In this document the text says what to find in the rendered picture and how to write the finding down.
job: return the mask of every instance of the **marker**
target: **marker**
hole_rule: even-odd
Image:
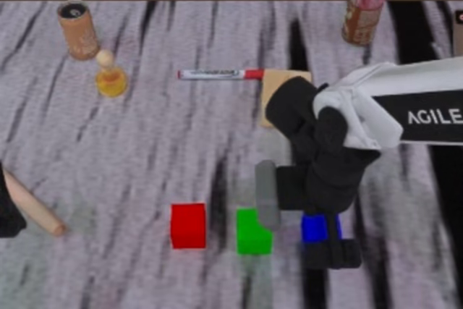
[[[264,69],[179,70],[180,80],[262,80]]]

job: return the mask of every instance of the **honey bottle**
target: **honey bottle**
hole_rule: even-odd
[[[96,87],[106,97],[117,97],[127,88],[124,70],[114,66],[114,55],[108,50],[100,50],[96,55],[100,71],[96,75]]]

